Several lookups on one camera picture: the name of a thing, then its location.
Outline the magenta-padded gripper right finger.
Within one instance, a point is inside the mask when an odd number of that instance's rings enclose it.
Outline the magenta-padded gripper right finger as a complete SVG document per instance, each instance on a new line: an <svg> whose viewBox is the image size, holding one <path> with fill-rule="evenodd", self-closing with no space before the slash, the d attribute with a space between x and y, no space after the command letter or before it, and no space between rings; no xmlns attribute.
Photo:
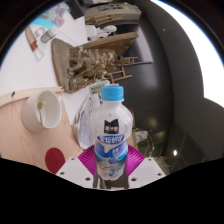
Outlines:
<svg viewBox="0 0 224 224"><path fill-rule="evenodd" d="M145 158L134 147L128 147L126 158L128 188L140 188L165 177L165 173L152 157Z"/></svg>

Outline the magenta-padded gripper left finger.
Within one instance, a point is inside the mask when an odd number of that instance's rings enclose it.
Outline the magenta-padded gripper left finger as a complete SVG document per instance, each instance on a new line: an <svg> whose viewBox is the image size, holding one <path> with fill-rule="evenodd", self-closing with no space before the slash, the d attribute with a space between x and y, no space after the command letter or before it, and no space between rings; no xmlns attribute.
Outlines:
<svg viewBox="0 0 224 224"><path fill-rule="evenodd" d="M90 146L78 157L70 157L56 175L84 188L96 188L98 176L94 147Z"/></svg>

